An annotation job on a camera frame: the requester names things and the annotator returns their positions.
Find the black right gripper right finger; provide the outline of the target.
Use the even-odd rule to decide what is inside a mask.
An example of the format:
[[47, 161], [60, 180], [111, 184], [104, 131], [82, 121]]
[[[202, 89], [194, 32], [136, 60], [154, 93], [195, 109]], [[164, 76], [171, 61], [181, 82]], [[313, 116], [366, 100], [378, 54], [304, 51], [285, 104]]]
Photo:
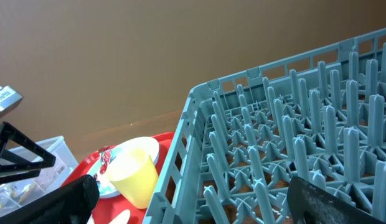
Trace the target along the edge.
[[294, 224], [383, 223], [300, 177], [291, 179], [287, 201]]

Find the red snack wrapper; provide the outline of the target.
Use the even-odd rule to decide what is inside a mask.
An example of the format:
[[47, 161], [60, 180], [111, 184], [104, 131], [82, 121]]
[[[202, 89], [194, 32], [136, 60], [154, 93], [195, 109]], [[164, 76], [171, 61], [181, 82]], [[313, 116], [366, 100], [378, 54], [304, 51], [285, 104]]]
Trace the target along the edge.
[[94, 178], [98, 184], [100, 183], [100, 176], [102, 176], [106, 172], [107, 167], [111, 162], [112, 149], [113, 146], [105, 146], [98, 150], [100, 156], [100, 168], [99, 171], [94, 175]]

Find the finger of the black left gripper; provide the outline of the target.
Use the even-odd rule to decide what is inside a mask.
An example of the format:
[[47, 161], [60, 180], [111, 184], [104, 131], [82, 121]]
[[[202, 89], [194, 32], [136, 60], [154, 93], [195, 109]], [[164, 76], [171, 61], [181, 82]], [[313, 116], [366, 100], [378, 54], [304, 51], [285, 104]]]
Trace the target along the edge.
[[10, 182], [17, 182], [19, 180], [30, 179], [39, 176], [40, 170], [33, 170], [21, 173], [3, 173], [0, 174], [0, 185], [8, 184]]
[[[27, 159], [6, 149], [9, 141], [13, 141], [28, 151], [42, 158], [40, 162], [30, 162]], [[12, 171], [41, 170], [52, 167], [55, 163], [55, 156], [29, 139], [25, 134], [8, 122], [0, 125], [0, 173], [10, 173]]]

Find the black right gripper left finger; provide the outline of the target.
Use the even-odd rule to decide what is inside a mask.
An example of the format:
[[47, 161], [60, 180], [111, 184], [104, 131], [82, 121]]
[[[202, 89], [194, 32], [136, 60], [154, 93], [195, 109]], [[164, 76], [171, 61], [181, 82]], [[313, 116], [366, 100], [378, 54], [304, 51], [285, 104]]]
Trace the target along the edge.
[[87, 174], [0, 217], [0, 224], [87, 223], [98, 200], [97, 182]]

